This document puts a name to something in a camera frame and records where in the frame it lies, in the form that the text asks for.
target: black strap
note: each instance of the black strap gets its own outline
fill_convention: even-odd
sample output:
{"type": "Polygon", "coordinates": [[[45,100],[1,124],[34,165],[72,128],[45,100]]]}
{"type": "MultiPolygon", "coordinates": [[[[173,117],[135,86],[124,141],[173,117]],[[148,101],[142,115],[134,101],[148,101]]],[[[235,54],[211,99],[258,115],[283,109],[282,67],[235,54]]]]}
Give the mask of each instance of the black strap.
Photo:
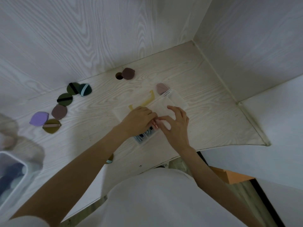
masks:
{"type": "Polygon", "coordinates": [[[72,88],[72,90],[75,92],[75,94],[79,94],[73,83],[69,83],[69,86],[72,88]]]}
{"type": "Polygon", "coordinates": [[[66,97],[66,98],[61,98],[61,99],[57,99],[57,103],[61,102],[61,101],[66,101],[66,100],[73,100],[73,97],[66,97]]]}

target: white wood grain surface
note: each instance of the white wood grain surface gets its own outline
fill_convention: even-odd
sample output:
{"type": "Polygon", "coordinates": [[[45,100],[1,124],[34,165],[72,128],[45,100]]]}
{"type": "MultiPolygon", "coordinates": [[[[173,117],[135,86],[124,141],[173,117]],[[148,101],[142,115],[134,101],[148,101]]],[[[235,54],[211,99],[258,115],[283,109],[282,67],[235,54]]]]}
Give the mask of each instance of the white wood grain surface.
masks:
{"type": "MultiPolygon", "coordinates": [[[[40,147],[39,151],[45,155],[43,171],[7,215],[11,215],[43,183],[118,124],[112,109],[124,95],[155,76],[175,89],[188,103],[189,139],[196,150],[231,144],[264,144],[198,49],[192,42],[187,42],[82,81],[92,86],[92,94],[74,96],[67,116],[62,119],[62,127],[53,135],[41,127],[29,125],[29,121],[36,111],[51,112],[57,97],[66,88],[29,100],[24,105],[1,109],[0,113],[17,121],[18,135],[31,140],[30,144],[25,147],[19,145],[14,151],[27,152],[40,147]],[[116,72],[125,67],[135,69],[133,80],[115,78],[116,72]]],[[[136,148],[137,144],[132,139],[127,140],[115,152],[113,163],[102,168],[67,217],[107,194],[122,180],[178,156],[161,132],[155,134],[153,140],[140,148],[136,148]]]]}
{"type": "Polygon", "coordinates": [[[194,41],[244,100],[303,73],[303,0],[213,0],[194,41]]]}
{"type": "Polygon", "coordinates": [[[190,41],[211,0],[0,0],[0,106],[190,41]]]}

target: person's left hand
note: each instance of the person's left hand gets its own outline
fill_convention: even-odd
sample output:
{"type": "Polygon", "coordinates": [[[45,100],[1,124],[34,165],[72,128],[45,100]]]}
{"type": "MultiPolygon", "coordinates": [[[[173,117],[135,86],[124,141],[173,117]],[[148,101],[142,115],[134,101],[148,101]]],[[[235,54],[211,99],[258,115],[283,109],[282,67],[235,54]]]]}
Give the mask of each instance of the person's left hand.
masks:
{"type": "Polygon", "coordinates": [[[130,138],[146,132],[152,125],[152,120],[157,117],[157,113],[147,107],[137,107],[123,119],[119,126],[130,138]]]}

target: person's right hand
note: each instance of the person's right hand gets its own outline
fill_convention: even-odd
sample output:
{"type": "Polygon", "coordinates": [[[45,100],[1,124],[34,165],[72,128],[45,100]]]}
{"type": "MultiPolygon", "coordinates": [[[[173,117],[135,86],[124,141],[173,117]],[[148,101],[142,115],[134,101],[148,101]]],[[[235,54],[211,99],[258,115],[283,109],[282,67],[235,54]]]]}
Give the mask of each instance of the person's right hand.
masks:
{"type": "Polygon", "coordinates": [[[167,106],[167,108],[175,113],[176,120],[172,119],[170,116],[162,116],[156,119],[156,123],[163,131],[169,144],[181,155],[182,151],[190,148],[187,135],[189,118],[187,117],[186,112],[180,107],[167,106]],[[161,120],[166,120],[171,125],[171,129],[168,130],[161,120]]]}

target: white shirt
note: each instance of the white shirt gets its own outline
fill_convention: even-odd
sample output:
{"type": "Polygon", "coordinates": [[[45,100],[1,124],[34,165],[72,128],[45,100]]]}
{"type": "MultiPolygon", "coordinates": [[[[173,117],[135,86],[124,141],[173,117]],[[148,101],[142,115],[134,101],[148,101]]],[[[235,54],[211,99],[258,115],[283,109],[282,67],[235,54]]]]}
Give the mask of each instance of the white shirt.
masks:
{"type": "MultiPolygon", "coordinates": [[[[49,227],[37,217],[19,217],[1,227],[49,227]]],[[[108,199],[77,227],[246,226],[179,170],[156,168],[116,185],[108,199]]]]}

